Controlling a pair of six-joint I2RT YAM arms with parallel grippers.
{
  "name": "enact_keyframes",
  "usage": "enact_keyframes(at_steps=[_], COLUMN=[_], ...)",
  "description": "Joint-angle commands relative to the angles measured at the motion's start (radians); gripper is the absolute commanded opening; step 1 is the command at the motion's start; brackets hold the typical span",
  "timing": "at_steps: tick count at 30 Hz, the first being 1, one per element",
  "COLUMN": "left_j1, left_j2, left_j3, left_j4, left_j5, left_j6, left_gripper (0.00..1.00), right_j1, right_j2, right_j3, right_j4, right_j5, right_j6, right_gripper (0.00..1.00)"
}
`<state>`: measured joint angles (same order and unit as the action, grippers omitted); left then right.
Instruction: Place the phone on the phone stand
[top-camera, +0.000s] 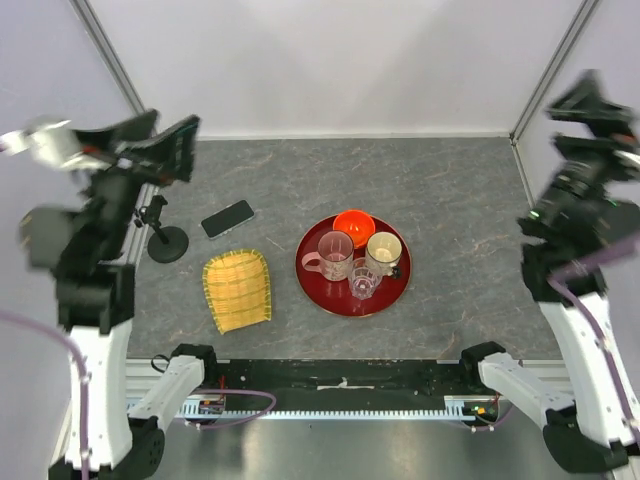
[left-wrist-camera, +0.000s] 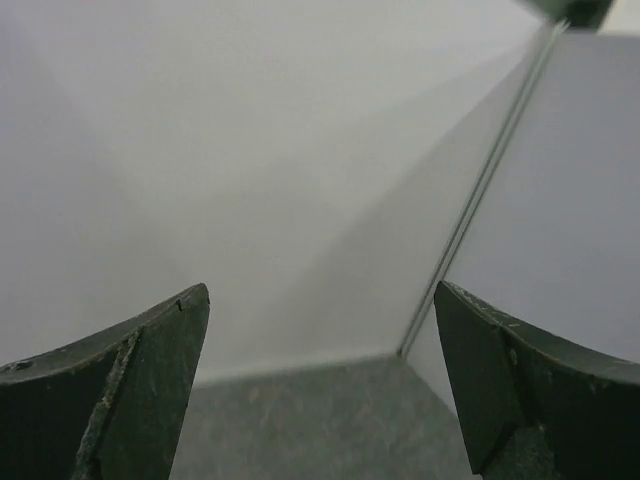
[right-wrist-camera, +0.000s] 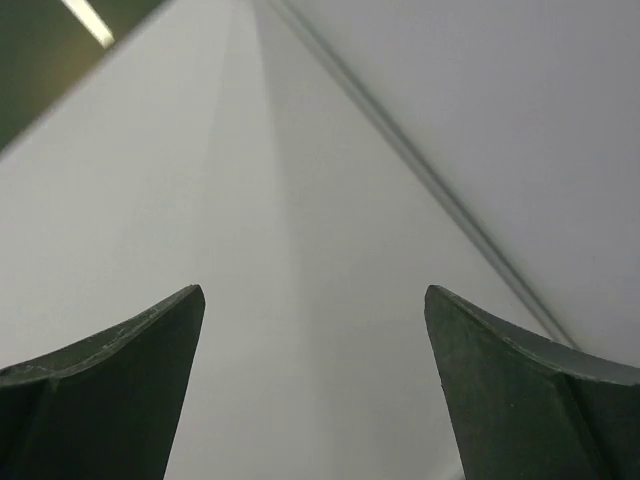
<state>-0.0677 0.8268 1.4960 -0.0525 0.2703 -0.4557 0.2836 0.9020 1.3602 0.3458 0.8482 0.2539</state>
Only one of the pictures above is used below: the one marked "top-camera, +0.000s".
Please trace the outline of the black smartphone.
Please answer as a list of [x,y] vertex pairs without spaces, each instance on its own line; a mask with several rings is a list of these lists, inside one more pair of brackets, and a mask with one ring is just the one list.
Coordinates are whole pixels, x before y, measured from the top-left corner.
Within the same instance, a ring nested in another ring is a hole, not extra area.
[[254,210],[246,200],[240,200],[206,217],[200,222],[209,239],[217,238],[237,226],[251,220]]

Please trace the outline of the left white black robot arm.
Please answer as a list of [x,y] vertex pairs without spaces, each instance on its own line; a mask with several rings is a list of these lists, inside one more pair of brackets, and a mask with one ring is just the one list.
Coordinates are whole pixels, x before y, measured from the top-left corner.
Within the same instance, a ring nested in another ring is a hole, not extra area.
[[182,344],[143,399],[126,405],[136,268],[120,255],[143,186],[190,180],[200,123],[191,115],[156,133],[157,119],[150,109],[97,130],[43,119],[1,138],[5,154],[26,151],[51,168],[90,174],[80,210],[40,206],[20,224],[29,266],[54,279],[58,324],[50,335],[70,354],[70,439],[50,467],[53,479],[151,477],[185,400],[219,382],[213,348]]

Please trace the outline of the black phone stand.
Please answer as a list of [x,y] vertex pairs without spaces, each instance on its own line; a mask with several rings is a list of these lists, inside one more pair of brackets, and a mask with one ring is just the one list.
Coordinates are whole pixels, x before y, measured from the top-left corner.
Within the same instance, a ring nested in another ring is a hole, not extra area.
[[156,194],[150,203],[134,211],[133,222],[137,228],[148,226],[153,230],[148,243],[149,257],[157,263],[168,264],[180,259],[187,251],[189,237],[176,226],[162,226],[160,215],[168,201],[163,195]]

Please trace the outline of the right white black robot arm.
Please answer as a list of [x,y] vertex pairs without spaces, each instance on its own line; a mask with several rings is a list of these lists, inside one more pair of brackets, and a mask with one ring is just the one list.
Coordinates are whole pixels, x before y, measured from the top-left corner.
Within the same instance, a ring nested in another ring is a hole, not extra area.
[[552,329],[572,390],[554,390],[494,342],[465,349],[457,377],[465,391],[490,389],[532,420],[564,471],[609,474],[639,453],[639,401],[610,324],[602,274],[604,265],[639,249],[637,204],[607,190],[639,178],[636,116],[604,96],[593,69],[547,113],[584,125],[589,136],[552,139],[562,163],[518,219],[526,237],[521,274]]

